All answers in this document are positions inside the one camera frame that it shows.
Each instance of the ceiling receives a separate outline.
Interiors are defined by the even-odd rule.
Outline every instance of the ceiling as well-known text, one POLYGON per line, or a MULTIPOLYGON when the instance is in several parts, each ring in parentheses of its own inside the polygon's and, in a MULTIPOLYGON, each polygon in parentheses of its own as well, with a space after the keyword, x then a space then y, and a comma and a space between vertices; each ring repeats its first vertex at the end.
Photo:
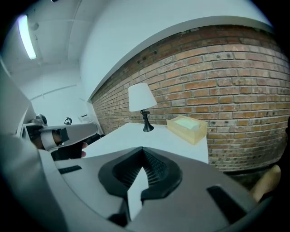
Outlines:
POLYGON ((11 75, 39 66, 79 59, 91 27, 109 0, 39 0, 27 9, 29 34, 37 58, 30 60, 17 23, 8 33, 1 51, 11 75))

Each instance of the white table surface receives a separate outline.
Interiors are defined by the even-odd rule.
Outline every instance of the white table surface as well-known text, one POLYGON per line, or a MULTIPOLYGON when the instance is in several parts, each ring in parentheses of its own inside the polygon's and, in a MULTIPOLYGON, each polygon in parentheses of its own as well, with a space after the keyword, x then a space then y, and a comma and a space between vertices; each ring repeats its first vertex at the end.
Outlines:
POLYGON ((168 151, 208 164, 206 137, 196 145, 192 145, 169 131, 165 125, 153 126, 154 130, 144 132, 144 124, 129 122, 85 148, 86 158, 143 146, 168 151))

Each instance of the table lamp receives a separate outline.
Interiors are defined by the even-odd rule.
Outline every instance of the table lamp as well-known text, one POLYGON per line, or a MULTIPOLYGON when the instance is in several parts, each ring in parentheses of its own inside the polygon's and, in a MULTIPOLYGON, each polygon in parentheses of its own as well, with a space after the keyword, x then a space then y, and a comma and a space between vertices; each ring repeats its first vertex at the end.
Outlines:
POLYGON ((149 132, 154 129, 154 127, 148 121, 149 111, 146 109, 157 105, 157 102, 151 93, 148 85, 146 83, 140 83, 132 85, 128 89, 129 94, 129 111, 140 111, 144 119, 144 132, 149 132))

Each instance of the fluorescent light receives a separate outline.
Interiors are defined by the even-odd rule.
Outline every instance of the fluorescent light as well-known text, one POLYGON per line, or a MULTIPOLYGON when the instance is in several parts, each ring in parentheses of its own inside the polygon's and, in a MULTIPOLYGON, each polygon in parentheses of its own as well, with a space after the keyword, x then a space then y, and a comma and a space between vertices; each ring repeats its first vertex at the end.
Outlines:
POLYGON ((25 50, 31 60, 36 58, 31 39, 29 36, 29 31, 28 31, 28 22, 27 22, 27 16, 22 15, 18 18, 18 28, 20 32, 20 36, 23 42, 23 45, 25 47, 25 50))

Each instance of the tissue box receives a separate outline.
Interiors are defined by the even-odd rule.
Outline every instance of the tissue box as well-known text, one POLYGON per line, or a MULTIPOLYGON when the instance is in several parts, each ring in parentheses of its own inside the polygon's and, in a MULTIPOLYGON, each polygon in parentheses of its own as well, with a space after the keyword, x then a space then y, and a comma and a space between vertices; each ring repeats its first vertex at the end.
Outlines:
POLYGON ((201 121, 195 118, 186 117, 180 115, 172 120, 167 121, 167 129, 178 135, 179 137, 183 138, 187 142, 191 143, 192 145, 197 144, 206 134, 207 134, 207 127, 208 123, 205 121, 201 121), (186 118, 188 120, 197 121, 200 124, 199 129, 191 130, 184 126, 181 126, 175 123, 176 120, 186 118))

